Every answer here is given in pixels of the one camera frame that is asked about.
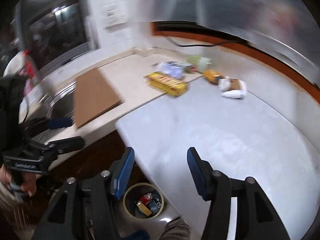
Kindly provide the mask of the person left hand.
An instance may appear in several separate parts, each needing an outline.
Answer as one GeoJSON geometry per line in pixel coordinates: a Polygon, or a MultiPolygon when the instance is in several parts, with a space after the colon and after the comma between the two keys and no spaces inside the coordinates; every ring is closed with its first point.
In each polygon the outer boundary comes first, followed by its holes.
{"type": "Polygon", "coordinates": [[[4,164],[1,166],[1,183],[7,188],[10,187],[10,184],[15,183],[21,188],[22,192],[27,192],[30,197],[32,197],[37,190],[36,174],[18,172],[16,176],[13,176],[4,164]]]}

